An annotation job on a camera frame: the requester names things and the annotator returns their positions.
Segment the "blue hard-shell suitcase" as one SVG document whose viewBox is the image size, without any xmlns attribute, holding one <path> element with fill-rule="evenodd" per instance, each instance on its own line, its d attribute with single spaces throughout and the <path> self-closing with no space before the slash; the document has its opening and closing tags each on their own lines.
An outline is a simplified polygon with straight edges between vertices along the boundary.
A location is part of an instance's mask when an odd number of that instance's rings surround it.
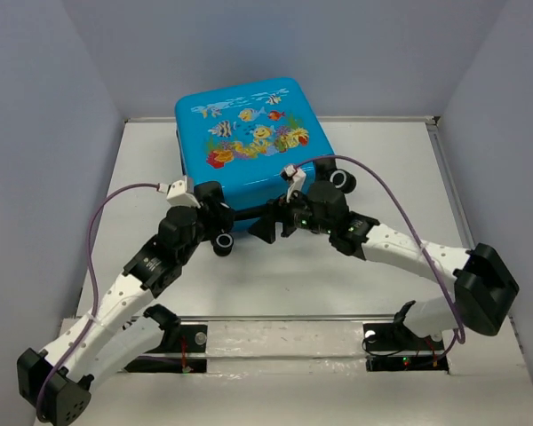
<svg viewBox="0 0 533 426">
<path fill-rule="evenodd" d="M 278 77 L 187 95 L 175 105 L 182 172 L 194 185 L 221 184 L 247 230 L 259 208 L 288 189 L 281 172 L 300 165 L 306 185 L 330 181 L 343 193 L 355 177 L 339 168 L 313 108 L 296 80 Z"/>
</svg>

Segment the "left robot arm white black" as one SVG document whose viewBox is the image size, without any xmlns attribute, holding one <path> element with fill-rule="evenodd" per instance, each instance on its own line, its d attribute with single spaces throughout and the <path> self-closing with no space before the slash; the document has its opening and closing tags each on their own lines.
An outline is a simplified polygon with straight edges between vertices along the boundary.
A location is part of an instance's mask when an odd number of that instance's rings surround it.
<svg viewBox="0 0 533 426">
<path fill-rule="evenodd" d="M 161 295 L 182 273 L 201 242 L 229 231 L 234 213 L 219 193 L 168 209 L 151 237 L 123 267 L 91 309 L 64 335 L 17 360 L 20 395 L 40 422 L 69 425 L 91 399 L 90 372 L 99 352 L 136 312 Z"/>
</svg>

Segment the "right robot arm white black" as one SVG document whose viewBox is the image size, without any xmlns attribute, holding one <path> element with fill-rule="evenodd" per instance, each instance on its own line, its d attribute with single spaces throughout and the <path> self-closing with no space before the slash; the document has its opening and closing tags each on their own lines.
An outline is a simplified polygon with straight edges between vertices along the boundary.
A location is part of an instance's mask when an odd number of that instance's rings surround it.
<svg viewBox="0 0 533 426">
<path fill-rule="evenodd" d="M 298 229 L 325 234 L 345 256 L 387 264 L 430 280 L 441 296 L 409 301 L 394 316 L 393 341 L 410 348 L 423 337 L 460 328 L 497 335 L 519 293 L 519 285 L 502 257 L 490 245 L 452 248 L 417 241 L 373 217 L 349 208 L 345 195 L 325 181 L 269 201 L 249 233 L 272 244 L 275 227 L 282 236 Z"/>
</svg>

